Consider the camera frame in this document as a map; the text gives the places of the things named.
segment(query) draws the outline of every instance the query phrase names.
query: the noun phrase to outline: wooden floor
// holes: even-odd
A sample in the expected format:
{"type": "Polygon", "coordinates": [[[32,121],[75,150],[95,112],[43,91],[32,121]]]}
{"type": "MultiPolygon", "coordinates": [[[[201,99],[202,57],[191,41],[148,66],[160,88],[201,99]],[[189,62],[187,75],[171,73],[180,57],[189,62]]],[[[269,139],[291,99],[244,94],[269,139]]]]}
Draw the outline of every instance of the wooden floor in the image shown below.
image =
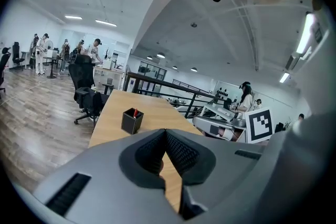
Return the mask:
{"type": "Polygon", "coordinates": [[[33,191],[88,147],[93,123],[84,119],[74,125],[83,114],[67,73],[50,80],[29,69],[6,70],[1,87],[6,93],[0,92],[0,158],[10,179],[33,191]]]}

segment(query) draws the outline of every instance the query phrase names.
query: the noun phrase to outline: black pen holder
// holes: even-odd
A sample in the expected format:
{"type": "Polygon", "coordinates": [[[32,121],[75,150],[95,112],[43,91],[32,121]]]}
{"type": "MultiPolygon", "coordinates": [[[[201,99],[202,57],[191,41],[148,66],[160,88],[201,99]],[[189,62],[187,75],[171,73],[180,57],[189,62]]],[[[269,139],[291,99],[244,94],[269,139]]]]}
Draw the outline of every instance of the black pen holder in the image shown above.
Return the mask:
{"type": "Polygon", "coordinates": [[[135,134],[141,126],[143,113],[138,110],[137,116],[134,118],[135,109],[131,108],[122,115],[121,128],[129,133],[135,134]]]}

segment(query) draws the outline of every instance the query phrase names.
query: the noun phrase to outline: round ceiling light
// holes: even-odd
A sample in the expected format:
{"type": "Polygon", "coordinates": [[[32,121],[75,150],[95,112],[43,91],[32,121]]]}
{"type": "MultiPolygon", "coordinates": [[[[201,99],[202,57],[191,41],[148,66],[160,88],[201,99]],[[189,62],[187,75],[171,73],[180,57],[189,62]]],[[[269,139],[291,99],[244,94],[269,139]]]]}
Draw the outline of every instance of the round ceiling light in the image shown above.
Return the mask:
{"type": "Polygon", "coordinates": [[[166,58],[166,56],[165,56],[162,52],[159,52],[159,53],[157,54],[157,56],[160,57],[160,58],[162,58],[162,59],[163,59],[163,58],[166,58]]]}

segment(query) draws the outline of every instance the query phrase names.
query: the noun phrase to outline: fluorescent light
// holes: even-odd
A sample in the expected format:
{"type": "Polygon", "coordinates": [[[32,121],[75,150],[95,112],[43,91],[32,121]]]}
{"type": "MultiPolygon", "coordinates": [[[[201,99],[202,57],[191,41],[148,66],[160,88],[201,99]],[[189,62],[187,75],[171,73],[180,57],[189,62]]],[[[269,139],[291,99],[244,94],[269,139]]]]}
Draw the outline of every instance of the fluorescent light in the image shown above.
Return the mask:
{"type": "Polygon", "coordinates": [[[157,56],[160,57],[160,58],[162,58],[162,59],[166,58],[166,56],[162,52],[159,52],[157,54],[157,56]]]}
{"type": "Polygon", "coordinates": [[[298,49],[296,50],[297,53],[302,54],[304,52],[304,49],[306,48],[306,45],[308,44],[309,38],[310,38],[310,28],[314,24],[315,17],[312,13],[309,13],[306,15],[306,22],[304,23],[305,27],[303,29],[303,33],[301,36],[301,40],[298,46],[298,49]]]}
{"type": "Polygon", "coordinates": [[[289,76],[289,73],[283,74],[282,78],[280,79],[280,83],[284,83],[285,80],[288,78],[288,76],[289,76]]]}
{"type": "Polygon", "coordinates": [[[111,24],[111,23],[107,23],[107,22],[103,22],[101,20],[96,20],[96,22],[100,23],[100,24],[105,24],[105,25],[110,25],[110,26],[113,26],[113,27],[117,27],[117,25],[115,24],[111,24]]]}
{"type": "Polygon", "coordinates": [[[77,17],[77,16],[65,16],[67,19],[77,19],[77,20],[82,20],[82,17],[77,17]]]}

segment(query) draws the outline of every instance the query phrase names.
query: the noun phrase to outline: ceiling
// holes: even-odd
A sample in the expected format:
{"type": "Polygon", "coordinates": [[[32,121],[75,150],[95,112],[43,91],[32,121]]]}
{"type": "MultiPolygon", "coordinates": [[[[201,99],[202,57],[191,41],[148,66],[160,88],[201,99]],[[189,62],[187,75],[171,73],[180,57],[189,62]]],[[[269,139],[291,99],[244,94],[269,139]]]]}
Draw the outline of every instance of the ceiling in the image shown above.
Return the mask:
{"type": "MultiPolygon", "coordinates": [[[[236,73],[279,84],[311,9],[311,0],[171,0],[133,54],[146,58],[163,52],[167,67],[187,72],[196,67],[215,79],[236,73]]],[[[295,86],[294,81],[287,84],[295,86]]]]}

